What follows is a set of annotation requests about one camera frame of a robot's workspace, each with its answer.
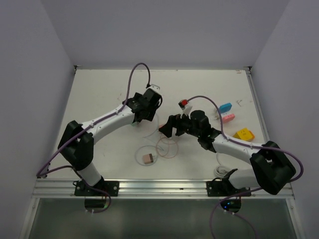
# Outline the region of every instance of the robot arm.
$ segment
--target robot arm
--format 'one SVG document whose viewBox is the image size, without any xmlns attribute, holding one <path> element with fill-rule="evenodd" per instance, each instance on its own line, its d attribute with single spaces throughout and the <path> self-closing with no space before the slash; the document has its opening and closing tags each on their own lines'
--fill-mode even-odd
<svg viewBox="0 0 319 239">
<path fill-rule="evenodd" d="M 172 129 L 176 128 L 176 136 L 184 133 L 193 135 L 204 149 L 228 154 L 252 165 L 251 169 L 233 169 L 222 179 L 213 180 L 213 187 L 223 195 L 232 195 L 246 187 L 261 187 L 268 193 L 276 195 L 296 173 L 282 152 L 253 148 L 254 146 L 279 148 L 276 143 L 268 141 L 266 144 L 251 143 L 251 147 L 241 146 L 231 142 L 230 139 L 244 144 L 247 142 L 229 136 L 225 138 L 221 131 L 210 126 L 208 117 L 203 111 L 193 111 L 188 116 L 190 110 L 184 107 L 182 109 L 187 113 L 169 116 L 167 123 L 159 129 L 161 133 L 171 137 Z"/>
<path fill-rule="evenodd" d="M 78 140 L 74 140 L 65 147 L 61 154 L 90 186 L 103 189 L 104 179 L 92 162 L 94 145 L 100 139 L 122 126 L 141 122 L 142 120 L 152 121 L 156 110 L 161 105 L 161 101 L 160 88 L 151 85 L 143 95 L 135 93 L 133 98 L 127 100 L 124 107 L 119 105 L 113 111 L 87 122 L 77 123 L 72 121 L 67 125 L 58 148 L 91 125 L 92 128 L 82 134 Z M 93 125 L 94 122 L 112 113 L 115 113 L 112 117 Z"/>
</svg>

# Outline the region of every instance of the small pink object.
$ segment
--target small pink object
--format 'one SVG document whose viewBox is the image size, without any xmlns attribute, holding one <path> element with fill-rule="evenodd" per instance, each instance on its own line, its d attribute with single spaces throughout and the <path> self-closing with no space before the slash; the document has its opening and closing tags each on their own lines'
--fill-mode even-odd
<svg viewBox="0 0 319 239">
<path fill-rule="evenodd" d="M 154 163 L 154 159 L 153 159 L 152 154 L 151 153 L 145 154 L 143 156 L 143 161 L 144 161 L 144 164 Z"/>
<path fill-rule="evenodd" d="M 223 123 L 232 121 L 235 118 L 235 114 L 230 114 L 222 118 Z"/>
</svg>

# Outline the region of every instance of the white enclosure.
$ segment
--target white enclosure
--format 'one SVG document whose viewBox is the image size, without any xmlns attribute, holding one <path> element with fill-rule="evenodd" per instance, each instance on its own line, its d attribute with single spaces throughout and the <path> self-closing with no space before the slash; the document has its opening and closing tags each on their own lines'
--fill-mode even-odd
<svg viewBox="0 0 319 239">
<path fill-rule="evenodd" d="M 118 86 L 126 83 L 129 69 L 142 61 L 153 70 L 185 69 L 152 71 L 154 81 L 165 93 L 164 102 L 169 102 L 159 110 L 159 123 L 165 123 L 168 115 L 177 113 L 180 97 L 205 94 L 219 104 L 233 104 L 236 119 L 229 123 L 226 132 L 232 134 L 247 126 L 255 133 L 257 142 L 264 140 L 262 129 L 265 128 L 260 125 L 263 122 L 255 108 L 258 102 L 243 71 L 244 67 L 252 66 L 252 82 L 260 99 L 269 137 L 298 156 L 305 166 L 304 176 L 292 184 L 294 195 L 289 195 L 287 191 L 290 189 L 285 188 L 278 197 L 288 200 L 289 213 L 294 219 L 298 218 L 293 198 L 296 199 L 307 237 L 316 238 L 318 226 L 314 218 L 319 210 L 316 190 L 319 170 L 316 136 L 319 132 L 315 125 L 319 119 L 316 100 L 317 9 L 317 0 L 2 1 L 0 237 L 18 238 L 25 216 L 34 216 L 32 206 L 36 208 L 38 201 L 33 198 L 34 204 L 28 210 L 31 197 L 43 193 L 33 191 L 35 174 L 56 148 L 65 124 L 73 119 L 93 119 L 116 107 L 123 100 L 125 90 Z M 73 65 L 80 65 L 82 70 L 78 70 L 72 86 Z M 138 79 L 133 82 L 132 92 L 140 92 L 145 72 L 137 71 L 135 77 Z M 109 88 L 106 78 L 117 87 Z M 175 78 L 172 85 L 178 86 L 178 94 L 167 89 Z M 226 89 L 229 84 L 234 88 Z M 88 93 L 86 98 L 80 97 L 84 92 Z M 211 109 L 209 103 L 202 100 L 196 100 L 194 105 L 205 111 Z M 188 146 L 190 142 L 197 143 L 191 137 L 183 137 L 183 142 L 179 142 L 181 149 L 187 152 L 187 159 L 180 154 L 172 162 L 158 161 L 148 169 L 138 167 L 131 152 L 134 154 L 144 144 L 143 136 L 147 135 L 144 132 L 152 133 L 154 126 L 154 122 L 142 123 L 138 127 L 127 126 L 100 141 L 96 145 L 96 161 L 103 176 L 149 179 L 154 178 L 155 171 L 167 166 L 170 171 L 157 172 L 158 179 L 191 176 L 202 180 L 202 173 L 205 177 L 210 176 L 210 171 L 201 168 L 193 158 L 195 153 L 200 154 L 205 163 L 214 167 L 215 158 L 210 158 L 214 155 L 201 150 L 199 145 L 191 155 Z M 127 145 L 125 153 L 118 150 L 119 146 L 114 145 L 112 139 L 119 139 L 127 130 L 136 133 L 139 140 L 131 142 L 130 134 L 123 139 Z M 107 157 L 124 155 L 127 162 L 108 159 L 112 167 L 121 168 L 121 171 L 110 171 L 103 163 Z M 173 172 L 174 164 L 181 165 L 183 160 L 187 161 L 184 168 Z M 236 163 L 231 158 L 225 160 Z M 57 158 L 51 167 L 64 162 Z M 50 177 L 69 180 L 74 175 L 64 170 Z M 201 186 L 192 190 L 199 190 L 202 197 L 204 189 L 202 182 L 199 184 Z M 38 189 L 46 184 L 40 180 L 36 185 Z M 298 222 L 293 221 L 293 224 L 296 229 Z"/>
</svg>

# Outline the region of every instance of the yellow toy brick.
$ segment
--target yellow toy brick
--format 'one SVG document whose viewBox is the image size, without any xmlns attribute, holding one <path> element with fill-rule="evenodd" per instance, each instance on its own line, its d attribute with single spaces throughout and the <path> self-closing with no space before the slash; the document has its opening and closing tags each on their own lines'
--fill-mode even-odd
<svg viewBox="0 0 319 239">
<path fill-rule="evenodd" d="M 255 138 L 254 134 L 248 130 L 248 128 L 243 128 L 240 131 L 237 131 L 233 137 L 244 141 L 252 141 Z"/>
</svg>

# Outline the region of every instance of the purple cable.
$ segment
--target purple cable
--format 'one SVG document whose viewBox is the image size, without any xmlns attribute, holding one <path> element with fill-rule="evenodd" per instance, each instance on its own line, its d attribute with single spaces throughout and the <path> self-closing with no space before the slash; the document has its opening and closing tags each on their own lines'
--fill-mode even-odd
<svg viewBox="0 0 319 239">
<path fill-rule="evenodd" d="M 124 109 L 124 107 L 125 107 L 125 105 L 126 105 L 128 99 L 129 99 L 132 76 L 133 76 L 133 73 L 134 73 L 135 69 L 136 69 L 138 66 L 140 66 L 140 65 L 145 66 L 146 69 L 147 69 L 147 71 L 148 71 L 149 80 L 148 80 L 147 87 L 150 86 L 150 82 L 151 82 L 151 72 L 150 72 L 149 67 L 148 67 L 145 63 L 143 63 L 143 62 L 140 62 L 140 63 L 136 64 L 136 65 L 133 67 L 133 69 L 131 70 L 131 73 L 130 73 L 130 76 L 129 76 L 128 90 L 127 90 L 127 93 L 126 93 L 125 101 L 124 101 L 122 107 L 118 110 L 118 112 L 121 112 L 121 111 Z M 95 121 L 95 122 L 93 123 L 93 125 L 96 125 L 97 123 L 100 123 L 100 122 L 102 122 L 102 121 L 104 121 L 104 120 L 106 120 L 106 119 L 108 119 L 108 118 L 110 118 L 110 117 L 112 117 L 112 116 L 114 116 L 114 115 L 116 115 L 116 112 L 111 113 L 111 114 L 109 114 L 109 115 L 107 115 L 107 116 L 104 116 L 104 117 L 98 119 L 97 121 Z M 86 127 L 86 128 L 83 129 L 81 132 L 79 132 L 78 134 L 76 134 L 75 136 L 73 136 L 72 138 L 70 138 L 68 141 L 66 141 L 60 148 L 58 148 L 58 150 L 50 157 L 50 159 L 40 168 L 40 170 L 37 172 L 36 176 L 39 177 L 40 174 L 42 173 L 42 171 L 46 168 L 46 166 L 48 166 L 48 165 L 50 164 L 50 162 L 51 162 L 63 149 L 65 149 L 73 140 L 75 140 L 75 139 L 77 139 L 78 137 L 80 137 L 82 134 L 84 134 L 84 133 L 85 133 L 87 130 L 89 130 L 90 128 L 91 128 L 91 126 Z"/>
<path fill-rule="evenodd" d="M 49 170 L 49 171 L 47 171 L 47 172 L 41 173 L 39 176 L 44 176 L 44 175 L 46 175 L 46 174 L 48 174 L 48 173 L 52 173 L 52 172 L 58 171 L 58 170 L 63 169 L 63 168 L 71 168 L 71 169 L 75 172 L 75 174 L 78 175 L 78 177 L 82 180 L 82 182 L 86 185 L 86 187 L 88 187 L 89 189 L 91 189 L 91 190 L 93 190 L 93 191 L 102 193 L 102 194 L 104 194 L 106 197 L 109 198 L 109 203 L 108 203 L 107 207 L 105 207 L 105 208 L 102 209 L 102 210 L 91 211 L 91 213 L 94 213 L 94 214 L 95 214 L 95 213 L 102 213 L 102 212 L 106 211 L 106 210 L 110 207 L 110 205 L 111 205 L 111 196 L 110 196 L 110 194 L 108 194 L 107 192 L 105 192 L 105 191 L 103 191 L 103 190 L 100 190 L 100 189 L 91 187 L 91 186 L 82 178 L 82 176 L 81 176 L 71 165 L 64 165 L 64 166 L 61 166 L 61 167 L 57 167 L 57 168 L 51 169 L 51 170 Z"/>
<path fill-rule="evenodd" d="M 261 190 L 261 188 L 256 188 L 256 189 L 253 189 L 253 190 L 250 190 L 250 191 L 246 191 L 246 192 L 242 192 L 242 193 L 237 193 L 237 194 L 234 194 L 234 195 L 231 195 L 231 196 L 228 196 L 224 199 L 222 199 L 220 202 L 218 202 L 215 207 L 213 208 L 213 211 L 211 211 L 210 213 L 210 216 L 209 216 L 209 229 L 210 229 L 210 233 L 211 235 L 213 236 L 213 238 L 217 238 L 214 231 L 213 231 L 213 227 L 212 227 L 212 223 L 213 223 L 213 215 L 214 215 L 214 212 L 216 211 L 216 209 L 218 208 L 218 205 L 220 205 L 222 202 L 230 199 L 230 198 L 233 198 L 233 197 L 241 197 L 241 196 L 245 196 L 247 195 L 248 193 L 252 193 L 252 192 L 256 192 L 258 190 Z M 234 214 L 235 216 L 239 217 L 240 219 L 246 221 L 246 223 L 253 229 L 254 231 L 254 234 L 255 234 L 255 238 L 258 238 L 258 234 L 257 234 L 257 231 L 256 229 L 254 228 L 254 226 L 247 220 L 245 219 L 243 216 L 239 215 L 239 214 Z"/>
<path fill-rule="evenodd" d="M 131 73 L 130 73 L 130 76 L 129 76 L 128 90 L 127 90 L 127 93 L 126 93 L 126 97 L 125 97 L 125 100 L 124 100 L 124 103 L 123 103 L 122 107 L 118 110 L 118 112 L 121 112 L 121 111 L 124 109 L 124 107 L 126 106 L 126 103 L 127 103 L 128 99 L 129 99 L 130 87 L 131 87 L 131 81 L 132 81 L 133 73 L 134 73 L 135 69 L 136 69 L 138 66 L 140 66 L 140 65 L 145 66 L 146 69 L 147 69 L 147 71 L 148 71 L 149 80 L 148 80 L 148 83 L 147 83 L 146 88 L 148 88 L 148 87 L 150 86 L 150 82 L 151 82 L 151 72 L 150 72 L 149 67 L 148 67 L 145 63 L 143 63 L 143 62 L 140 62 L 140 63 L 136 64 L 136 65 L 133 67 L 133 69 L 131 70 Z M 106 119 L 108 119 L 108 118 L 110 118 L 110 117 L 116 115 L 116 114 L 117 114 L 117 113 L 114 112 L 114 113 L 111 113 L 111 114 L 109 114 L 109 115 L 107 115 L 107 116 L 104 116 L 104 117 L 98 119 L 97 121 L 95 121 L 95 122 L 93 123 L 93 125 L 96 125 L 96 124 L 98 124 L 98 123 L 100 123 L 100 122 L 102 122 L 102 121 L 104 121 L 104 120 L 106 120 Z M 92 211 L 92 213 L 101 213 L 101 212 L 106 211 L 106 210 L 109 208 L 109 206 L 111 205 L 111 196 L 110 196 L 107 192 L 105 192 L 105 191 L 103 191 L 103 190 L 100 190 L 100 189 L 96 189 L 96 188 L 91 187 L 91 186 L 81 177 L 81 175 L 80 175 L 72 166 L 70 166 L 70 165 L 65 165 L 65 166 L 57 167 L 57 168 L 54 168 L 54 169 L 48 170 L 47 172 L 42 173 L 42 171 L 50 164 L 50 162 L 51 162 L 63 149 L 65 149 L 72 141 L 74 141 L 74 140 L 76 140 L 77 138 L 79 138 L 82 134 L 84 134 L 84 133 L 85 133 L 87 130 L 89 130 L 90 128 L 91 128 L 91 126 L 86 127 L 86 128 L 83 129 L 81 132 L 79 132 L 78 134 L 76 134 L 75 136 L 73 136 L 72 138 L 70 138 L 68 141 L 66 141 L 60 148 L 58 148 L 58 150 L 50 157 L 50 159 L 40 168 L 40 170 L 37 172 L 36 176 L 37 176 L 37 177 L 41 177 L 41 176 L 45 176 L 45 175 L 48 174 L 48 173 L 52 173 L 52 172 L 55 172 L 55 171 L 60 170 L 60 169 L 63 169 L 63 168 L 72 168 L 73 171 L 75 172 L 75 174 L 83 181 L 83 183 L 84 183 L 89 189 L 91 189 L 91 190 L 93 190 L 93 191 L 96 191 L 96 192 L 99 192 L 99 193 L 102 193 L 102 194 L 104 194 L 106 197 L 109 198 L 109 203 L 108 203 L 108 205 L 107 205 L 106 208 L 104 208 L 104 209 L 102 209 L 102 210 L 98 210 L 98 211 Z"/>
<path fill-rule="evenodd" d="M 204 98 L 204 99 L 207 99 L 207 100 L 209 100 L 209 101 L 215 106 L 215 108 L 217 109 L 218 115 L 219 115 L 219 119 L 220 119 L 220 131 L 221 131 L 221 134 L 223 135 L 223 137 L 224 137 L 225 139 L 228 139 L 230 142 L 235 143 L 235 144 L 238 144 L 238 145 L 241 145 L 241 146 L 244 146 L 244 147 L 251 147 L 249 144 L 242 143 L 242 142 L 238 142 L 238 141 L 236 141 L 236 140 L 233 140 L 233 139 L 227 137 L 227 135 L 224 133 L 224 126 L 223 126 L 223 121 L 222 121 L 221 113 L 220 113 L 220 111 L 219 111 L 219 108 L 218 108 L 217 104 L 216 104 L 212 99 L 210 99 L 210 98 L 207 97 L 207 96 L 194 96 L 194 97 L 189 98 L 187 101 L 191 101 L 191 100 L 196 99 L 196 98 Z M 303 166 L 303 164 L 301 163 L 301 161 L 300 161 L 296 156 L 294 156 L 292 153 L 290 153 L 290 152 L 288 152 L 288 151 L 286 151 L 286 150 L 280 149 L 280 148 L 273 148 L 273 147 L 252 146 L 252 148 L 278 151 L 278 152 L 282 152 L 282 153 L 285 153 L 285 154 L 291 156 L 291 157 L 299 164 L 299 166 L 300 166 L 300 172 L 299 172 L 299 174 L 298 174 L 295 178 L 291 179 L 289 182 L 294 182 L 294 181 L 300 179 L 301 176 L 303 175 L 303 173 L 304 173 L 304 166 Z M 256 192 L 256 191 L 261 190 L 261 189 L 262 189 L 262 188 L 257 188 L 257 189 L 253 189 L 253 190 L 246 191 L 246 192 L 243 192 L 243 193 L 239 193 L 239 194 L 235 194 L 235 195 L 228 196 L 228 197 L 222 199 L 219 203 L 217 203 L 217 204 L 215 205 L 215 207 L 214 207 L 214 209 L 213 209 L 213 211 L 211 212 L 210 217 L 209 217 L 209 228 L 210 228 L 210 232 L 211 232 L 211 235 L 213 236 L 213 238 L 216 238 L 216 236 L 215 236 L 215 234 L 214 234 L 214 232 L 213 232 L 212 220 L 213 220 L 214 212 L 215 212 L 216 208 L 218 207 L 218 205 L 220 205 L 220 203 L 224 202 L 225 200 L 228 200 L 229 198 L 239 197 L 239 196 L 245 195 L 245 194 L 250 193 L 250 192 Z M 246 222 L 250 225 L 250 227 L 251 227 L 251 228 L 253 229 L 253 231 L 254 231 L 255 238 L 257 238 L 258 235 L 257 235 L 257 232 L 256 232 L 255 228 L 253 227 L 253 225 L 252 225 L 249 221 L 247 221 L 243 216 L 241 216 L 241 215 L 239 215 L 239 214 L 235 214 L 235 215 L 238 216 L 239 218 L 243 219 L 244 221 L 246 221 Z"/>
<path fill-rule="evenodd" d="M 196 98 L 204 98 L 204 99 L 207 99 L 209 100 L 214 106 L 215 108 L 217 109 L 217 112 L 218 112 L 218 115 L 219 115 L 219 119 L 220 119 L 220 131 L 221 131 L 221 134 L 223 135 L 223 137 L 225 139 L 227 139 L 227 135 L 224 133 L 224 125 L 223 125 L 223 120 L 222 120 L 222 117 L 221 117 L 221 114 L 220 114 L 220 111 L 219 111 L 219 108 L 217 106 L 217 104 L 211 100 L 209 97 L 207 96 L 194 96 L 192 98 L 189 98 L 187 101 L 191 101 L 193 99 L 196 99 Z M 241 146 L 244 146 L 244 147 L 248 147 L 250 148 L 250 145 L 249 144 L 246 144 L 246 143 L 242 143 L 242 142 L 238 142 L 236 140 L 233 140 L 231 138 L 228 139 L 230 142 L 232 143 L 235 143 L 235 144 L 238 144 L 238 145 L 241 145 Z M 303 175 L 304 173 L 304 166 L 303 164 L 301 163 L 301 161 L 296 157 L 294 156 L 292 153 L 286 151 L 286 150 L 283 150 L 281 148 L 273 148 L 273 147 L 264 147 L 264 146 L 252 146 L 252 148 L 256 148 L 256 149 L 266 149 L 266 150 L 273 150 L 273 151 L 278 151 L 278 152 L 281 152 L 281 153 L 285 153 L 285 154 L 288 154 L 289 156 L 291 156 L 300 166 L 300 173 L 298 174 L 297 177 L 293 178 L 292 180 L 290 180 L 289 182 L 294 182 L 298 179 L 301 178 L 301 176 Z"/>
</svg>

